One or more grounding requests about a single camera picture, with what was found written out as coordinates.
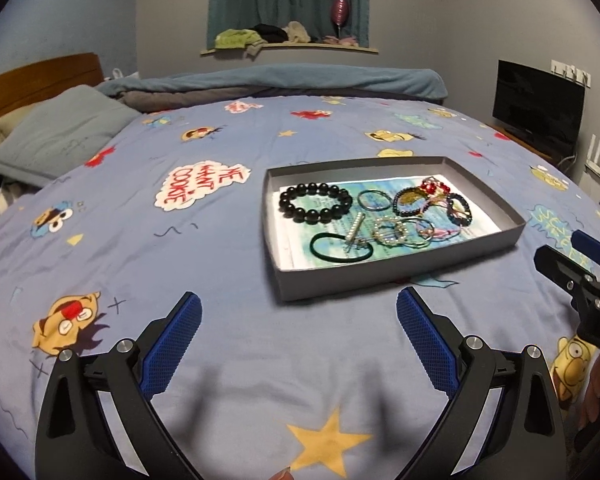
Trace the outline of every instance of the pink balloon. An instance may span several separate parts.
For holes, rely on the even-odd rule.
[[[331,6],[331,21],[341,27],[349,17],[349,4],[346,0],[334,0]]]

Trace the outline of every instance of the yellow star print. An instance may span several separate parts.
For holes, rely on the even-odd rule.
[[[292,462],[292,470],[321,463],[342,478],[347,477],[342,453],[371,438],[369,434],[340,433],[339,408],[331,413],[320,431],[304,430],[289,424],[286,426],[304,446],[304,451]]]

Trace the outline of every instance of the television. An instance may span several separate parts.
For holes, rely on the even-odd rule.
[[[500,60],[493,117],[515,137],[561,160],[575,153],[584,86],[536,68]]]

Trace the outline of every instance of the metal screw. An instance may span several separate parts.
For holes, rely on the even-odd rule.
[[[537,346],[529,346],[526,349],[526,353],[528,353],[533,359],[538,359],[542,355],[542,352]]]
[[[116,345],[116,350],[121,354],[129,352],[134,347],[134,342],[131,339],[123,339]]]
[[[482,348],[482,339],[475,335],[471,335],[466,339],[466,345],[473,350],[479,350]]]
[[[60,355],[58,356],[58,358],[59,358],[61,361],[68,361],[69,359],[71,359],[71,357],[72,357],[73,355],[74,355],[74,353],[73,353],[73,352],[71,352],[71,350],[69,350],[69,349],[67,348],[67,349],[65,349],[65,350],[62,350],[62,351],[60,352]]]

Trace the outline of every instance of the gray wall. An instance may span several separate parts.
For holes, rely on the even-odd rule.
[[[136,0],[9,0],[0,14],[0,73],[95,52],[106,75],[136,70]]]
[[[479,120],[491,120],[499,59],[547,71],[555,59],[591,74],[574,174],[579,180],[590,135],[600,138],[600,14],[591,1],[448,0],[444,20],[445,104]]]
[[[441,67],[444,0],[370,0],[370,46],[379,55],[343,50],[264,50],[255,61],[200,57],[208,0],[138,0],[142,77],[212,72],[252,63],[314,62],[410,68]]]

